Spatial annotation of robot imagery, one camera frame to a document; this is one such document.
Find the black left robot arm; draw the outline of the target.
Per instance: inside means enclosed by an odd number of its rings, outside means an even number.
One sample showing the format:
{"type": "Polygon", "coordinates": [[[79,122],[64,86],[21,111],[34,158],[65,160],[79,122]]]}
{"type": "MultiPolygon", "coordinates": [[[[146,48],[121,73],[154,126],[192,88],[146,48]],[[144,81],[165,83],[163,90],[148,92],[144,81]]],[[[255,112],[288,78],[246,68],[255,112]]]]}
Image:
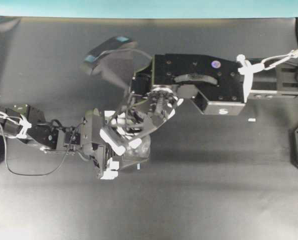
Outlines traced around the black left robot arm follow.
{"type": "Polygon", "coordinates": [[[64,164],[68,156],[78,155],[92,161],[101,180],[113,180],[119,175],[122,148],[110,145],[105,131],[104,112],[94,109],[87,112],[76,126],[64,126],[58,119],[47,121],[44,113],[30,105],[13,108],[0,106],[0,136],[5,144],[8,139],[39,149],[46,154],[60,154],[62,160],[52,170],[33,173],[34,177],[53,174],[64,164]]]}

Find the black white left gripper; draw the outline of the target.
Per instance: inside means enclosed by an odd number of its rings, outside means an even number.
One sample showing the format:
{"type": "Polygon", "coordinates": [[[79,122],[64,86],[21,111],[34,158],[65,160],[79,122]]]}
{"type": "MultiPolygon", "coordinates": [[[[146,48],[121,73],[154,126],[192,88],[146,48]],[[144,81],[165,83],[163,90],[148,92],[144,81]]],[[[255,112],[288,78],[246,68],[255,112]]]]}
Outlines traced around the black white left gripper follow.
{"type": "Polygon", "coordinates": [[[114,180],[118,176],[120,161],[126,148],[118,134],[109,126],[113,110],[88,110],[81,127],[81,152],[92,159],[99,180],[114,180]]]}

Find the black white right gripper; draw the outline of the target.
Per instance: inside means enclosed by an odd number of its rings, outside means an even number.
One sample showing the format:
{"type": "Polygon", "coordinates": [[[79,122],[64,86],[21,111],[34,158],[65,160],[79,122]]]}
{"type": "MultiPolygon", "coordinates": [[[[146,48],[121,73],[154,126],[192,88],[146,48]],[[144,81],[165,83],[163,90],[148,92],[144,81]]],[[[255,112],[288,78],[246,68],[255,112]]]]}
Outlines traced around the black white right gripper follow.
{"type": "Polygon", "coordinates": [[[125,111],[127,130],[140,130],[128,140],[131,148],[137,148],[142,138],[155,132],[176,113],[184,99],[167,86],[153,86],[153,70],[144,67],[137,70],[130,82],[129,100],[125,111]]]}

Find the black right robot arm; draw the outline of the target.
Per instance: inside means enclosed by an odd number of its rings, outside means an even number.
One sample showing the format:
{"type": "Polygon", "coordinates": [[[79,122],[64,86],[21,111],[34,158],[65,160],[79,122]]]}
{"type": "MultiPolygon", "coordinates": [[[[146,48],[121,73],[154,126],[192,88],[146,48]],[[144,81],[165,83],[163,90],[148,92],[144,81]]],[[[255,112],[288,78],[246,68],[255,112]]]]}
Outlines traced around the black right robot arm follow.
{"type": "Polygon", "coordinates": [[[172,118],[184,100],[204,115],[235,116],[248,100],[298,98],[298,64],[287,55],[235,61],[199,54],[157,54],[130,82],[120,128],[143,138],[172,118]]]}

